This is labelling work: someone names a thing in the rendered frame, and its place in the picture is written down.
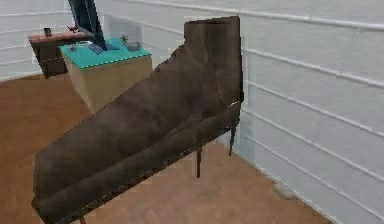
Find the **dark brown sofa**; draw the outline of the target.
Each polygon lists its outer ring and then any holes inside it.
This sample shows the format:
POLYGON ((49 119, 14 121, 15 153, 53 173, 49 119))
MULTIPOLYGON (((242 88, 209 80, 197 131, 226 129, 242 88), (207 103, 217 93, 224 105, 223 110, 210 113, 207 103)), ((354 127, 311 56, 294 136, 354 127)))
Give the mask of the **dark brown sofa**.
POLYGON ((35 156, 32 207, 71 224, 224 133, 244 100, 240 19, 188 21, 148 77, 35 156))

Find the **reddish brown wooden desk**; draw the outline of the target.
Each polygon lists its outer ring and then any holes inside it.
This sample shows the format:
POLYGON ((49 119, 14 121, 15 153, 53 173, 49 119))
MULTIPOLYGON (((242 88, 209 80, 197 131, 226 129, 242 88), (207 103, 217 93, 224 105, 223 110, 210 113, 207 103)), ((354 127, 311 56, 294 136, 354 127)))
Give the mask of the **reddish brown wooden desk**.
POLYGON ((45 79, 67 72, 60 46, 90 39, 90 36, 82 32, 59 32, 53 33, 50 37, 36 34, 28 37, 45 79))

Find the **teal topped beige cabinet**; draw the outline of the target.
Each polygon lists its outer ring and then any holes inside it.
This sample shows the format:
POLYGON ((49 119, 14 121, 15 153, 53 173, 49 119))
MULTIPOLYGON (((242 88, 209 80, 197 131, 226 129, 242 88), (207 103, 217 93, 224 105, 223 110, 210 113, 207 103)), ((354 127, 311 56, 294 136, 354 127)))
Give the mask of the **teal topped beige cabinet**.
POLYGON ((144 48, 129 51, 118 38, 107 40, 117 50, 97 55, 88 42, 60 47, 68 75, 76 93, 92 113, 96 113, 152 72, 151 53, 144 48))

